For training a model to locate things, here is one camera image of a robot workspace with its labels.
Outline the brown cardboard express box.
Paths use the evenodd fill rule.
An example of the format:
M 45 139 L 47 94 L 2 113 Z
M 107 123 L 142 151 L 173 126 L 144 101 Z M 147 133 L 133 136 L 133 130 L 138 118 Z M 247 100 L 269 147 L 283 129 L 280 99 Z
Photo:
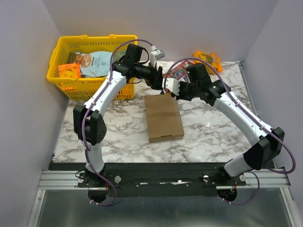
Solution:
M 145 96 L 147 132 L 150 143 L 180 140 L 184 129 L 177 100 L 169 95 Z

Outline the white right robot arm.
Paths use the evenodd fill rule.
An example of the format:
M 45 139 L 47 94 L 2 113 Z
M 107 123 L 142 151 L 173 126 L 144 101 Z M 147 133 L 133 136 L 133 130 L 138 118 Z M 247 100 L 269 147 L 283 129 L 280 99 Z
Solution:
M 190 101 L 200 98 L 210 106 L 221 111 L 245 135 L 251 148 L 224 164 L 219 169 L 218 181 L 229 185 L 235 176 L 249 170 L 260 170 L 281 152 L 284 131 L 273 129 L 254 115 L 236 97 L 231 89 L 220 80 L 211 81 L 203 64 L 198 63 L 187 67 L 190 82 L 168 79 L 164 86 L 177 98 Z

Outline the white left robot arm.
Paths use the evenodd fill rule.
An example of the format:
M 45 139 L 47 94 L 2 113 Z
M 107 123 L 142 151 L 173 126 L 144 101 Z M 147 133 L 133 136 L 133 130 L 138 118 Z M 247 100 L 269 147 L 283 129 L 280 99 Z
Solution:
M 152 88 L 162 89 L 162 67 L 157 67 L 157 60 L 165 56 L 164 51 L 153 45 L 148 60 L 141 61 L 143 51 L 144 47 L 128 44 L 123 56 L 113 55 L 103 84 L 84 105 L 73 109 L 74 132 L 84 144 L 86 169 L 91 172 L 89 182 L 95 187 L 105 181 L 101 142 L 107 132 L 103 117 L 110 103 L 132 78 L 144 79 Z

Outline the orange snack box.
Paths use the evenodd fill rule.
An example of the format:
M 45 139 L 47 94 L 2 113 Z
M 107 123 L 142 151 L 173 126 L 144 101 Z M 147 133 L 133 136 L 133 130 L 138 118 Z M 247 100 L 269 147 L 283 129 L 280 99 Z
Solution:
M 58 71 L 60 78 L 81 78 L 80 65 L 77 63 L 59 65 Z

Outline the red snack bag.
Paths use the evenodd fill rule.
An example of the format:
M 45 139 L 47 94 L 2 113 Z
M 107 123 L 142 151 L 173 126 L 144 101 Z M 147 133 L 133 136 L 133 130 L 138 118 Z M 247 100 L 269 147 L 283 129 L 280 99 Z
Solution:
M 190 61 L 182 61 L 169 72 L 168 78 L 174 78 L 189 83 L 190 80 L 187 74 L 187 67 L 189 67 L 190 65 L 192 65 Z

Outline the orange yellow snack bag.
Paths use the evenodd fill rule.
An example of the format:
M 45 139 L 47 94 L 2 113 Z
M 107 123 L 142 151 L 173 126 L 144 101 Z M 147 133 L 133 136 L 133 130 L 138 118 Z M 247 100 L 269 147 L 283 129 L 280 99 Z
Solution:
M 208 62 L 217 72 L 223 71 L 220 58 L 217 57 L 215 53 L 206 54 L 204 52 L 195 52 L 193 53 L 193 57 Z

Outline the green round melon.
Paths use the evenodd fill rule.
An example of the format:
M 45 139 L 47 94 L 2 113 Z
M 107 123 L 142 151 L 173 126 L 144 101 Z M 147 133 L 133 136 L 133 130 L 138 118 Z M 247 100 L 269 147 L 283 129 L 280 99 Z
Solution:
M 125 53 L 126 49 L 116 51 L 113 57 L 113 62 L 120 61 L 121 58 L 125 56 Z

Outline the light blue chips bag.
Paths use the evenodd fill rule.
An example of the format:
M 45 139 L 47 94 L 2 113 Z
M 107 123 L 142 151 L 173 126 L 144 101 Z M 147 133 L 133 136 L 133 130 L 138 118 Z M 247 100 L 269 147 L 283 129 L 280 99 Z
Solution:
M 98 78 L 106 76 L 110 71 L 112 53 L 97 51 L 91 53 L 75 53 L 74 63 L 80 65 L 80 72 L 84 78 Z

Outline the yellow plastic shopping basket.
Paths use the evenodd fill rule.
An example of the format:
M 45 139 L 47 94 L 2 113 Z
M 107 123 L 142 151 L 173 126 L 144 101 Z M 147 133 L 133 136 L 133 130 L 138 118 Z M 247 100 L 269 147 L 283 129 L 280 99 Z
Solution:
M 100 78 L 61 78 L 58 66 L 67 64 L 71 52 L 91 53 L 95 51 L 113 52 L 120 44 L 137 39 L 136 35 L 108 36 L 62 36 L 59 38 L 49 60 L 46 78 L 54 83 L 71 100 L 88 100 L 105 81 Z

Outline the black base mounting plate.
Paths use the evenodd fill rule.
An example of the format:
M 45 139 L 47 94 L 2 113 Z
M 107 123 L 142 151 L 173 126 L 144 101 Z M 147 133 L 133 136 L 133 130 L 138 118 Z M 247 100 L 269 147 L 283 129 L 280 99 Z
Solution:
M 222 163 L 106 163 L 100 174 L 84 163 L 51 163 L 39 188 L 87 191 L 101 203 L 113 198 L 205 196 L 235 200 L 241 189 L 279 188 L 284 177 L 267 169 L 250 170 L 230 180 L 219 177 Z

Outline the aluminium rail frame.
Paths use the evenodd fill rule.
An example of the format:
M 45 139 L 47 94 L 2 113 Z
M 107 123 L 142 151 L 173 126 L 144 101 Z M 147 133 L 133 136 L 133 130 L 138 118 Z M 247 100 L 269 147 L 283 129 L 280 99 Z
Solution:
M 244 135 L 227 117 L 198 99 L 180 101 L 185 136 L 182 140 L 149 143 L 144 106 L 146 95 L 155 91 L 139 83 L 132 100 L 115 100 L 105 122 L 107 135 L 102 147 L 108 163 L 130 167 L 137 163 L 226 162 L 249 148 Z M 286 176 L 270 171 L 248 174 L 239 189 L 238 201 L 254 193 L 242 206 L 230 206 L 217 197 L 118 198 L 116 205 L 97 207 L 89 203 L 88 189 L 78 186 L 76 174 L 84 168 L 84 148 L 72 128 L 70 101 L 53 155 L 41 173 L 30 217 L 31 227 L 299 227 L 301 220 L 289 191 Z M 256 190 L 256 183 L 261 189 Z

